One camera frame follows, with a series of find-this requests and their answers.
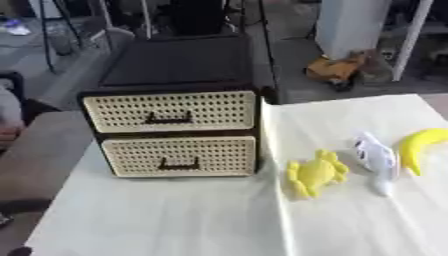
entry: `white plastic toy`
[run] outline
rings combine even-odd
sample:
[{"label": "white plastic toy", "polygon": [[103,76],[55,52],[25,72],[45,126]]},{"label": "white plastic toy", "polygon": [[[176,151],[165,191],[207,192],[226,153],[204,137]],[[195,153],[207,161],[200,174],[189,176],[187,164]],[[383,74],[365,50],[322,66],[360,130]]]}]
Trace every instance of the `white plastic toy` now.
[{"label": "white plastic toy", "polygon": [[392,194],[392,182],[398,178],[400,163],[394,151],[381,144],[372,134],[363,132],[355,140],[356,158],[367,169],[374,172],[374,189],[383,196]]}]

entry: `yellow toy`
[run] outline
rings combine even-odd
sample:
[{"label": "yellow toy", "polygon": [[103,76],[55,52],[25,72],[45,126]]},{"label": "yellow toy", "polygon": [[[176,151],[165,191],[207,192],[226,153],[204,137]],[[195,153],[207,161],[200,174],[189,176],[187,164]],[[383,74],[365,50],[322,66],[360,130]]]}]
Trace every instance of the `yellow toy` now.
[{"label": "yellow toy", "polygon": [[442,128],[426,129],[405,137],[399,144],[401,165],[420,176],[422,174],[418,161],[420,151],[430,144],[446,140],[448,140],[448,129]]},{"label": "yellow toy", "polygon": [[343,182],[349,168],[338,160],[334,152],[317,150],[316,159],[299,164],[288,163],[286,176],[297,196],[317,197],[318,189],[335,180]]}]

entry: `drawer handle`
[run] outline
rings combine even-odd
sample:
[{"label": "drawer handle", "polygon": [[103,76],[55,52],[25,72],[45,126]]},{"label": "drawer handle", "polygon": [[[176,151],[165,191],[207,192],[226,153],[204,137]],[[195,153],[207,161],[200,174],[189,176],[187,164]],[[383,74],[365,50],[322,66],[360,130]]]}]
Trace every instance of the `drawer handle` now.
[{"label": "drawer handle", "polygon": [[145,120],[145,124],[172,124],[172,123],[192,123],[193,116],[191,111],[185,112],[185,116],[182,118],[166,118],[157,119],[154,112],[149,113],[149,116]]},{"label": "drawer handle", "polygon": [[194,163],[193,164],[180,164],[180,165],[167,165],[166,164],[166,158],[163,157],[162,161],[160,162],[160,166],[159,166],[160,170],[196,170],[196,169],[200,169],[199,168],[199,157],[195,157],[194,158]]}]

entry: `perforated drawer front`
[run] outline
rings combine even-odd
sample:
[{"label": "perforated drawer front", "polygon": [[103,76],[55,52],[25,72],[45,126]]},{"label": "perforated drawer front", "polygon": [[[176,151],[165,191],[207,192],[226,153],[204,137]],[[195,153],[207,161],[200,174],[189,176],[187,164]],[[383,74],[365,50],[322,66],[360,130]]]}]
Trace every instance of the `perforated drawer front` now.
[{"label": "perforated drawer front", "polygon": [[100,133],[250,129],[252,91],[89,96],[83,99]]},{"label": "perforated drawer front", "polygon": [[248,176],[254,137],[113,139],[103,151],[119,177]]}]

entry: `person's arm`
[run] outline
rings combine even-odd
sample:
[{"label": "person's arm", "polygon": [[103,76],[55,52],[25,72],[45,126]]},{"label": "person's arm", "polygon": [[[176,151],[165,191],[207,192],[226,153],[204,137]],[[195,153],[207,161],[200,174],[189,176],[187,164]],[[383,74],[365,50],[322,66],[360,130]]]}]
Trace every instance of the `person's arm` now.
[{"label": "person's arm", "polygon": [[23,128],[20,102],[0,85],[0,150],[8,148]]}]

